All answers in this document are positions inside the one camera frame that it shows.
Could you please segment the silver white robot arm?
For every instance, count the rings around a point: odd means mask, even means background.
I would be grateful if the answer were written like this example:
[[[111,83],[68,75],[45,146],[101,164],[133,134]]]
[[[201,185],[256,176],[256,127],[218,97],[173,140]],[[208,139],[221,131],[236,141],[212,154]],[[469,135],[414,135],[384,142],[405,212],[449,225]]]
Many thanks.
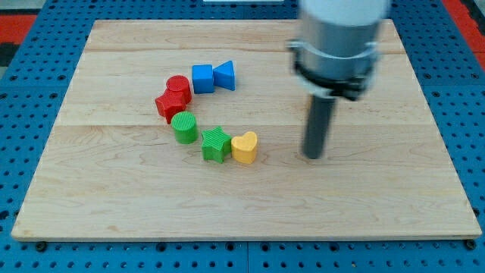
[[[372,85],[380,22],[389,0],[301,0],[299,28],[287,46],[293,70],[320,99],[359,99]]]

